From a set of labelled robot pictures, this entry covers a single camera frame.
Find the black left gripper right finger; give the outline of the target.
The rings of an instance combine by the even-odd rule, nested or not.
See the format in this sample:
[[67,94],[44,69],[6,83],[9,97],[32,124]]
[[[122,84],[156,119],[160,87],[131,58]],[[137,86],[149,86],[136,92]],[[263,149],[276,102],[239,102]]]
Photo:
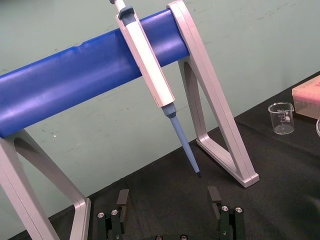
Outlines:
[[244,240],[244,209],[223,204],[221,195],[215,186],[207,187],[208,205],[213,216],[218,240]]

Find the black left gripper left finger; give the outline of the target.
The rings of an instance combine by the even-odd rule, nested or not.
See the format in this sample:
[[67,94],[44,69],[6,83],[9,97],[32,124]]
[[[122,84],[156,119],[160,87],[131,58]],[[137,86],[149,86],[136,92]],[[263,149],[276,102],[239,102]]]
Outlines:
[[128,219],[130,190],[121,189],[115,208],[111,211],[100,211],[97,219],[97,240],[122,240]]

